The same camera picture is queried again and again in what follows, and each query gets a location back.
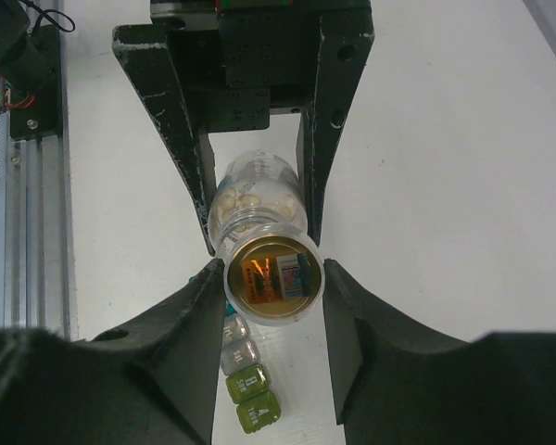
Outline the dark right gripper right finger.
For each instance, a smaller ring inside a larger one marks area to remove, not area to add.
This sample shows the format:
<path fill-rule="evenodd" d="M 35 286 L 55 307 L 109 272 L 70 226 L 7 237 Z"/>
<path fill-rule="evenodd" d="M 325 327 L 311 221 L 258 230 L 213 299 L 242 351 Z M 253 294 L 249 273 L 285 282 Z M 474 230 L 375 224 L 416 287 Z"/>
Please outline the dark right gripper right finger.
<path fill-rule="evenodd" d="M 556 333 L 442 334 L 324 264 L 335 418 L 349 444 L 556 444 Z"/>

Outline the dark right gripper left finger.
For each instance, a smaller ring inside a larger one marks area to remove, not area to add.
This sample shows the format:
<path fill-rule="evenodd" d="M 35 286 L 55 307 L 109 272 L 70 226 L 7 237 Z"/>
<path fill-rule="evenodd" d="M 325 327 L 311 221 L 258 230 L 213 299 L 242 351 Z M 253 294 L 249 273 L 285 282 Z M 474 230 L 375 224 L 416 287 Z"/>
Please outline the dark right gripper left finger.
<path fill-rule="evenodd" d="M 0 444 L 209 444 L 223 264 L 91 341 L 0 329 Z"/>

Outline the multicolour weekly pill organizer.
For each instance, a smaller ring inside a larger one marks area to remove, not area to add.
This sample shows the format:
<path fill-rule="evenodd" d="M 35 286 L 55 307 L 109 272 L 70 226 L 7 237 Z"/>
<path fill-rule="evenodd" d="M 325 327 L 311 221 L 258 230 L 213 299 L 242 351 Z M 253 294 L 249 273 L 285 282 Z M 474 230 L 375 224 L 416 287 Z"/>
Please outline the multicolour weekly pill organizer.
<path fill-rule="evenodd" d="M 272 390 L 268 368 L 262 363 L 250 326 L 228 299 L 221 337 L 220 371 L 245 434 L 254 434 L 282 416 L 279 399 Z"/>

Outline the clear bottle lid gold inside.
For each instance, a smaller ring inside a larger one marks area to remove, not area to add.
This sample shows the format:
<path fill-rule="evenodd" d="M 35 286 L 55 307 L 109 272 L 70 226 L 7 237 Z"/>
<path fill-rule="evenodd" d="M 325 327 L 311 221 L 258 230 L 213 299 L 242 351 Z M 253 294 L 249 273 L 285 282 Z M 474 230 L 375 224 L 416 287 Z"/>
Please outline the clear bottle lid gold inside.
<path fill-rule="evenodd" d="M 226 298 L 249 321 L 285 326 L 304 318 L 322 298 L 325 270 L 318 247 L 287 223 L 248 224 L 226 237 Z"/>

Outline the clear pill bottle with capsules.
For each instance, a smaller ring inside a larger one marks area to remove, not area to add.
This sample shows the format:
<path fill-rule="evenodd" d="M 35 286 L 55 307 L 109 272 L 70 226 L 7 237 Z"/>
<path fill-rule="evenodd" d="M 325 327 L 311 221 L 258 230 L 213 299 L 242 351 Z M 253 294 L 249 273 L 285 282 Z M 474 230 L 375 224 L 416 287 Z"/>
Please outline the clear pill bottle with capsules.
<path fill-rule="evenodd" d="M 211 204 L 208 233 L 216 256 L 228 259 L 242 237 L 272 223 L 308 230 L 297 174 L 271 152 L 246 152 L 228 166 Z"/>

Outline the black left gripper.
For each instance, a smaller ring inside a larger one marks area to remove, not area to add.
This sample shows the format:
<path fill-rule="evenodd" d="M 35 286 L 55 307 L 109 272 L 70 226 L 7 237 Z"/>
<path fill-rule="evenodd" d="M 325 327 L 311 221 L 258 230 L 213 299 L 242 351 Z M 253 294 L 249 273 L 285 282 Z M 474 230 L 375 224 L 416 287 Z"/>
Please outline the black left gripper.
<path fill-rule="evenodd" d="M 262 130 L 273 114 L 301 113 L 298 176 L 320 244 L 326 186 L 373 45 L 370 3 L 153 1 L 150 17 L 161 25 L 116 27 L 112 51 L 183 179 L 208 253 L 216 177 L 202 129 Z"/>

